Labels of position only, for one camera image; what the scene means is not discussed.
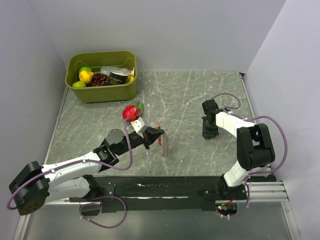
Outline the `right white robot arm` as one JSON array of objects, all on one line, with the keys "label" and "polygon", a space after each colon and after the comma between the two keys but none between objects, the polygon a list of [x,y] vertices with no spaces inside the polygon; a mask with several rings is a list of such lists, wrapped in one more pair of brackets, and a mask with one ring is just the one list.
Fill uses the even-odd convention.
[{"label": "right white robot arm", "polygon": [[245,121],[219,108],[215,100],[202,103],[202,137],[211,140],[223,129],[236,138],[236,163],[220,177],[218,193],[230,199],[243,185],[248,174],[274,162],[276,155],[266,124]]}]

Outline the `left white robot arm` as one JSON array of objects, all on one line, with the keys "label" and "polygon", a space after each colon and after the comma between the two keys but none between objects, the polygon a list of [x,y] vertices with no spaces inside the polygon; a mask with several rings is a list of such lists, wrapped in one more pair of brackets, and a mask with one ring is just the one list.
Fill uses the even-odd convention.
[{"label": "left white robot arm", "polygon": [[9,184],[9,210],[21,216],[29,215],[44,204],[66,198],[93,201],[102,195],[94,175],[118,167],[118,157],[140,145],[146,149],[161,137],[163,129],[147,127],[142,133],[111,130],[100,146],[89,153],[64,162],[39,165],[28,163]]}]

